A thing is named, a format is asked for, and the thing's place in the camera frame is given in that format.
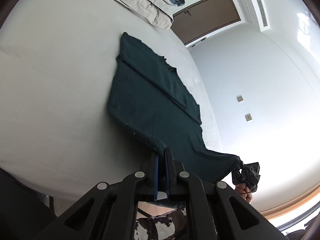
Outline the person's right hand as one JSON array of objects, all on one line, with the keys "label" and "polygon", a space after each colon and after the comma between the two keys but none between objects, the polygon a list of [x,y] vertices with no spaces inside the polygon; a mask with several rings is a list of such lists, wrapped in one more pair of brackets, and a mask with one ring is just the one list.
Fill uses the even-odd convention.
[{"label": "person's right hand", "polygon": [[246,186],[246,184],[237,184],[235,186],[235,191],[246,201],[251,204],[253,196],[252,191]]}]

